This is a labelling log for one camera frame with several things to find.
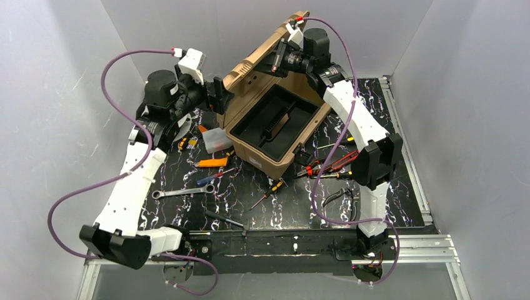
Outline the tan plastic tool box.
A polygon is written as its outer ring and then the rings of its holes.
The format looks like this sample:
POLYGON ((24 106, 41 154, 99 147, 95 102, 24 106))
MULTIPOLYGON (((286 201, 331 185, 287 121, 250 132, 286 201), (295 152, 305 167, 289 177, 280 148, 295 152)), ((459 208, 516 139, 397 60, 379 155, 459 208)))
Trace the tan plastic tool box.
POLYGON ((299 11, 291 15, 269 38, 231 70, 223 80, 226 89, 234 93, 234 97, 228 103, 226 113, 217 117, 220 127, 226 130, 226 134, 233 142, 235 153, 239 158, 273 179, 279 179, 292 163, 306 164, 311 160, 310 155, 301 153, 301 147, 331 110, 330 106, 309 85, 305 74, 289 72, 286 77, 278 77, 271 72, 276 48, 280 40, 287 37, 287 22, 298 17, 305 18, 308 16, 307 11, 299 11), (273 161, 264 153, 252 148, 248 143, 230 133, 230 130, 275 84, 320 107, 279 162, 273 161))

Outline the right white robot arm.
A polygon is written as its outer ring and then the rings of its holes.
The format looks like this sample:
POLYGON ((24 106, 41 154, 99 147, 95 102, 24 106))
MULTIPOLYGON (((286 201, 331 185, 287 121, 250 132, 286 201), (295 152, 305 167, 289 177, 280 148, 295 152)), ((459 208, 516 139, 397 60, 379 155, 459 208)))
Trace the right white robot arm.
POLYGON ((398 133, 390 133, 368 111, 355 90, 355 80, 331 62, 325 30, 307 31, 287 25, 287 37, 276 48, 271 72, 305 74, 309 85, 341 118, 356 143, 358 155, 350 164, 359 185, 360 220, 356 226, 356 250, 370 253, 386 244, 388 229, 386 195, 403 146, 398 133))

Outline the small black yellow screwdriver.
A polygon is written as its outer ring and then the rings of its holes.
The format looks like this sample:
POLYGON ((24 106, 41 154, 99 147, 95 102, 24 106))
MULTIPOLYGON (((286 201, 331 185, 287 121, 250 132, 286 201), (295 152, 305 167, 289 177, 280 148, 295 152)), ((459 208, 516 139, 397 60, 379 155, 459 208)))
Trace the small black yellow screwdriver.
POLYGON ((267 199, 271 194, 274 194, 279 188, 281 188, 284 184, 284 180, 282 178, 274 181, 269 189, 263 194, 263 196, 251 206, 250 210, 254 209, 258 204, 263 202, 265 199, 267 199))

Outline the long black yellow screwdriver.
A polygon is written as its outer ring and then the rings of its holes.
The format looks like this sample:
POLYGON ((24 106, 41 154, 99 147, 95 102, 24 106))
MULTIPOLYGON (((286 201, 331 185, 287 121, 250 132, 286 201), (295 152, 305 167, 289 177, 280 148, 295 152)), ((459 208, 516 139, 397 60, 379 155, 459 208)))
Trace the long black yellow screwdriver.
POLYGON ((320 175, 321 179, 334 178, 339 180, 353 180, 353 173, 348 172, 334 172, 334 173, 324 173, 320 175))

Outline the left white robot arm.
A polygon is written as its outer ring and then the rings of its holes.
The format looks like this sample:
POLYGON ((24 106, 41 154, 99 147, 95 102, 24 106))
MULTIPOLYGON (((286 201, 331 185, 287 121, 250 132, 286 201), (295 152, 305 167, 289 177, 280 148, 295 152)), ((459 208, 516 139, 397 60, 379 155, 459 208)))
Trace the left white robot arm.
POLYGON ((165 225, 139 231, 138 219, 154 177, 166 160, 183 122, 196 108, 224 113, 234 94, 221 77, 197 83, 190 74, 160 70, 152 72, 144 87, 144 99, 136 111, 122 171, 138 164, 130 175, 115 184, 103 210, 92 225, 83 225, 80 240, 101 259, 141 268, 152 256, 181 254, 189 232, 165 225))

